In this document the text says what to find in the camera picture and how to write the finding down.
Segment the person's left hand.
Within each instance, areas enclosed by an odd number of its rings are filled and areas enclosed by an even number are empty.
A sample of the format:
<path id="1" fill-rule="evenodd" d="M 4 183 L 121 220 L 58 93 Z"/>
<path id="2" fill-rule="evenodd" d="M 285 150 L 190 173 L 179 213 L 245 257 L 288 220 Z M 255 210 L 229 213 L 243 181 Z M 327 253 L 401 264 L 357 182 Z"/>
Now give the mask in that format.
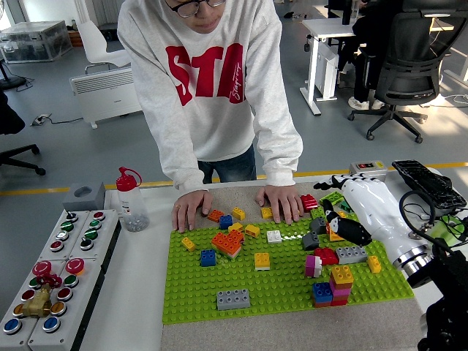
<path id="1" fill-rule="evenodd" d="M 303 205 L 295 185 L 262 187 L 256 195 L 255 202 L 264 206 L 265 200 L 271 205 L 273 220 L 281 222 L 281 214 L 287 224 L 297 222 L 303 216 Z"/>

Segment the person's right hand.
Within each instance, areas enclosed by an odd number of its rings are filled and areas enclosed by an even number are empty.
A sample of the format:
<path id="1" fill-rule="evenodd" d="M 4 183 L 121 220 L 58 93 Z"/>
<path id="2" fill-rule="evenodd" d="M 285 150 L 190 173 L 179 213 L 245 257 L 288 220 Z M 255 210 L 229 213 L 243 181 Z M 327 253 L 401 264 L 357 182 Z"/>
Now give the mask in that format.
<path id="1" fill-rule="evenodd" d="M 211 211 L 213 196 L 208 190 L 196 190 L 180 196 L 174 203 L 171 219 L 173 230 L 184 233 L 195 228 L 197 209 L 207 216 Z"/>

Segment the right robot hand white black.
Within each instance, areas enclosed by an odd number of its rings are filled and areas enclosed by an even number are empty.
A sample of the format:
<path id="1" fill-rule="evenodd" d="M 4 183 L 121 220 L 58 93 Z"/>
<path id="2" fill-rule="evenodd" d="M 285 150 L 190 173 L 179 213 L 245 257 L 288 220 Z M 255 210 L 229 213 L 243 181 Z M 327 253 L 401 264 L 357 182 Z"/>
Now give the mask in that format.
<path id="1" fill-rule="evenodd" d="M 373 239 L 384 244 L 388 259 L 397 268 L 416 259 L 430 260 L 428 242 L 410 238 L 412 231 L 402 218 L 399 203 L 381 180 L 364 175 L 332 175 L 314 188 L 340 189 L 360 224 Z"/>

